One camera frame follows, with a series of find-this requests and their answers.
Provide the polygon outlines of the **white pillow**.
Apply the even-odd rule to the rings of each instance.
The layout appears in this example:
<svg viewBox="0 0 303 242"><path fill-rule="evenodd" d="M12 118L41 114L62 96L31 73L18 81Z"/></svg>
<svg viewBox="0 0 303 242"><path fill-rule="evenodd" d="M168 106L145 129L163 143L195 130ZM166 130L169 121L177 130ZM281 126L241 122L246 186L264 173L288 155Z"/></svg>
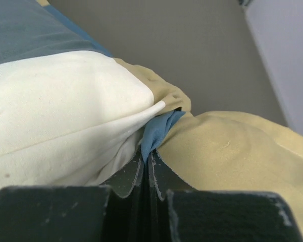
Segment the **white pillow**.
<svg viewBox="0 0 303 242"><path fill-rule="evenodd" d="M133 156L140 129L164 107L98 52L0 64L0 189L106 179Z"/></svg>

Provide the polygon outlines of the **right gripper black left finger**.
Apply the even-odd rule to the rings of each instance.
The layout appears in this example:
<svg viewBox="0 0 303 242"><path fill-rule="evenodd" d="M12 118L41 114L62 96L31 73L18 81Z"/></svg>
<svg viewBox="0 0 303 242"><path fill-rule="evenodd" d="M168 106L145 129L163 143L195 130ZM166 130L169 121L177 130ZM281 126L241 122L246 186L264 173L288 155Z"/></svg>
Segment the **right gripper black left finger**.
<svg viewBox="0 0 303 242"><path fill-rule="evenodd" d="M143 241L140 154L98 186L0 189L0 241Z"/></svg>

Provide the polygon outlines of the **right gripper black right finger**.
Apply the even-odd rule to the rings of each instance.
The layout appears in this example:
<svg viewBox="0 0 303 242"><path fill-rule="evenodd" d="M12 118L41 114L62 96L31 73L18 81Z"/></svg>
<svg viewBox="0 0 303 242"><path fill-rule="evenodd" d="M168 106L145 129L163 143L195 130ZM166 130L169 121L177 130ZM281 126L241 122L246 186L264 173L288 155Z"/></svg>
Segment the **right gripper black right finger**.
<svg viewBox="0 0 303 242"><path fill-rule="evenodd" d="M276 193L196 190L157 151L147 165L151 241L303 241Z"/></svg>

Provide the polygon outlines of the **checkered blue beige white pillowcase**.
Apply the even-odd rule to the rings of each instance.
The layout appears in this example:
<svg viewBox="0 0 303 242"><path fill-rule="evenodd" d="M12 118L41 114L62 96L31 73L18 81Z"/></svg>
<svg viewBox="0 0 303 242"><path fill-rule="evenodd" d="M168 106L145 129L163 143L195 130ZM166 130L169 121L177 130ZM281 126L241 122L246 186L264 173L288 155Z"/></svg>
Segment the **checkered blue beige white pillowcase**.
<svg viewBox="0 0 303 242"><path fill-rule="evenodd" d="M47 12L42 1L0 1L0 64L73 51L100 53ZM155 101L165 102L140 129L134 152L147 155L157 148L174 172L200 190L276 192L290 204L303 233L301 135L248 113L194 116L190 99L178 87L150 69L113 59L147 85ZM106 179L97 174L84 186Z"/></svg>

